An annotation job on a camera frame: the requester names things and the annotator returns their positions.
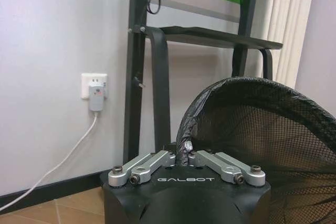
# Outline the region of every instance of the black baseboard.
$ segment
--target black baseboard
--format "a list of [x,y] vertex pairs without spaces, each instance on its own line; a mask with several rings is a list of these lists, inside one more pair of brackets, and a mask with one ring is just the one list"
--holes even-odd
[[[89,190],[95,187],[99,187],[101,186],[99,175],[103,172],[105,171],[88,174],[77,178],[62,180],[44,186],[39,186],[19,202],[1,211],[0,215],[53,199],[61,198],[67,195],[79,193],[81,191]],[[24,192],[26,192],[26,190],[0,196],[0,207],[16,199]]]

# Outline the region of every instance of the wall outlet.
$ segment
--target wall outlet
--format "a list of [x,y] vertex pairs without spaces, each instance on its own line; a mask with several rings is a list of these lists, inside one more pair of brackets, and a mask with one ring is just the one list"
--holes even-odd
[[101,84],[104,86],[104,97],[107,98],[107,74],[106,73],[82,73],[82,99],[89,98],[90,83]]

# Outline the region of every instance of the silver metal bracket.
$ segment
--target silver metal bracket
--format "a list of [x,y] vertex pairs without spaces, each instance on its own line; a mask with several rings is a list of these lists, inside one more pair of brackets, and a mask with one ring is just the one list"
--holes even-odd
[[223,152],[218,152],[214,156],[228,164],[239,167],[246,183],[252,186],[263,186],[265,184],[266,174],[261,170],[260,166],[248,166]]
[[207,166],[220,174],[222,180],[226,182],[238,185],[244,182],[244,176],[237,166],[227,164],[206,151],[198,151],[190,154],[188,157],[190,165]]
[[150,181],[151,174],[161,166],[175,165],[176,156],[168,151],[159,151],[143,164],[132,168],[130,182],[133,185]]
[[118,167],[119,169],[112,169],[109,172],[109,185],[114,187],[123,186],[126,184],[127,180],[131,176],[132,168],[143,164],[152,157],[150,153],[142,156],[137,156],[123,166]]
[[198,151],[189,154],[188,158],[189,165],[208,166],[226,182],[241,184],[245,180],[246,183],[258,187],[265,184],[266,174],[260,166],[250,167],[223,152],[212,155],[206,151]]

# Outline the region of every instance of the white cable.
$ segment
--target white cable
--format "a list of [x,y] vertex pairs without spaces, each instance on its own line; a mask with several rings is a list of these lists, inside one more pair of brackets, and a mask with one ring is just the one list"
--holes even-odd
[[35,183],[35,185],[33,185],[33,187],[31,189],[29,189],[28,191],[26,191],[24,194],[22,194],[21,196],[17,197],[16,199],[14,199],[12,202],[4,205],[3,207],[0,208],[0,212],[4,209],[6,209],[7,207],[10,207],[11,205],[17,203],[19,200],[23,199],[24,197],[26,197],[28,194],[30,194],[37,186],[38,184],[40,184],[42,182],[42,180],[47,177],[50,173],[54,172],[56,169],[58,169],[69,157],[70,155],[75,151],[75,149],[78,147],[78,145],[84,140],[85,137],[87,137],[87,135],[91,132],[91,130],[93,129],[93,127],[96,124],[97,121],[97,116],[98,116],[98,112],[95,112],[95,117],[93,119],[93,123],[91,124],[91,126],[89,127],[89,129],[87,130],[87,132],[81,137],[81,139],[77,142],[77,144],[72,148],[72,150],[68,153],[68,155],[62,160],[61,163],[59,163],[58,165],[56,165],[53,169],[51,169],[50,171],[48,171],[45,175],[43,175],[43,177]]

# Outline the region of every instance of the logo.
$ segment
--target logo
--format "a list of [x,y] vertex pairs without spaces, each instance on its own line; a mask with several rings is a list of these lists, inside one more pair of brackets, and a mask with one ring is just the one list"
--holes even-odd
[[181,178],[158,178],[159,182],[169,182],[169,181],[174,181],[174,182],[205,182],[205,181],[213,181],[215,178],[186,178],[186,179],[181,179]]

